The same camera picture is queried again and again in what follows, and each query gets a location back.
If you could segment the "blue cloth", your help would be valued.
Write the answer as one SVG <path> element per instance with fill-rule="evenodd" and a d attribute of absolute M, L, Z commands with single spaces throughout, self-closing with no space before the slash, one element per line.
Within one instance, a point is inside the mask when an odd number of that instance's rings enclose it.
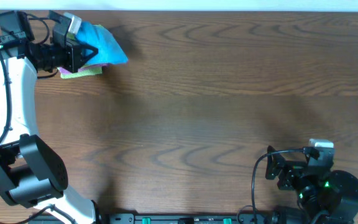
<path fill-rule="evenodd" d="M 128 62 L 112 33 L 101 25 L 82 22 L 75 39 L 98 49 L 98 53 L 86 62 L 86 65 L 112 64 L 119 65 Z"/>

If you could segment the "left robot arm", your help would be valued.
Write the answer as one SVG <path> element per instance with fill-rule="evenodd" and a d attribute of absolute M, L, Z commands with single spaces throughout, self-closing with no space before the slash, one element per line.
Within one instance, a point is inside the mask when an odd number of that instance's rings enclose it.
<path fill-rule="evenodd" d="M 36 42 L 23 11 L 0 13 L 0 197 L 10 206 L 48 212 L 58 222 L 101 223 L 94 201 L 68 183 L 62 158 L 39 136 L 35 84 L 59 68 L 77 72 L 97 55 L 92 45 L 75 40 L 81 19 L 50 11 L 54 21 Z"/>

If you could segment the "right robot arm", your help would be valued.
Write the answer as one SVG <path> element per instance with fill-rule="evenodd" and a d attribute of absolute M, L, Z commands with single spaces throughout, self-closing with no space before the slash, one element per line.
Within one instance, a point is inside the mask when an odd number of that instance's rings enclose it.
<path fill-rule="evenodd" d="M 334 148 L 300 149 L 304 161 L 288 161 L 272 146 L 267 148 L 265 178 L 278 177 L 280 190 L 294 190 L 298 208 L 277 207 L 265 223 L 354 223 L 358 213 L 358 178 L 332 170 Z"/>

